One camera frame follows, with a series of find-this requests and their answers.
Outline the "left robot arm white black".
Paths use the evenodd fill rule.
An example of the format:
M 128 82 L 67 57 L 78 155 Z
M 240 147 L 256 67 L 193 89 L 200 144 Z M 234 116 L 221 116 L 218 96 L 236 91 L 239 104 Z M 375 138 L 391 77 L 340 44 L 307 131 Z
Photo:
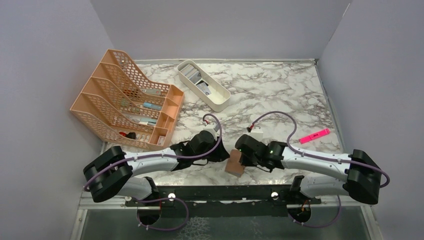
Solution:
M 124 196 L 135 197 L 149 206 L 157 200 L 154 181 L 148 177 L 137 180 L 136 176 L 183 170 L 195 161 L 222 162 L 229 157 L 221 138 L 206 130 L 191 140 L 131 157 L 126 157 L 121 146 L 113 146 L 83 169 L 87 181 L 84 189 L 90 192 L 95 203 Z

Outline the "brown leather card holder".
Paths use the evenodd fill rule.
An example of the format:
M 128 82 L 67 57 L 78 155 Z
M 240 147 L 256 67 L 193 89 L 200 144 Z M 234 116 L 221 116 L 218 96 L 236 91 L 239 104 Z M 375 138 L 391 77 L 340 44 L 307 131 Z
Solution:
M 226 161 L 224 171 L 233 176 L 240 178 L 245 170 L 245 167 L 241 164 L 242 153 L 238 149 L 232 149 L 229 154 L 229 158 Z

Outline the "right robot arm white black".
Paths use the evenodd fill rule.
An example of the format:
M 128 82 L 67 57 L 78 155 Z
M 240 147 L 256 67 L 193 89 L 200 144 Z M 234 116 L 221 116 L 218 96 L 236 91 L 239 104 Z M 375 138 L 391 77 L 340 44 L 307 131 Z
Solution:
M 300 204 L 317 196 L 349 196 L 353 200 L 375 205 L 379 202 L 382 170 L 364 151 L 329 154 L 292 147 L 286 142 L 264 144 L 243 134 L 235 143 L 241 152 L 241 164 L 269 169 L 298 169 L 316 173 L 294 182 L 289 199 Z

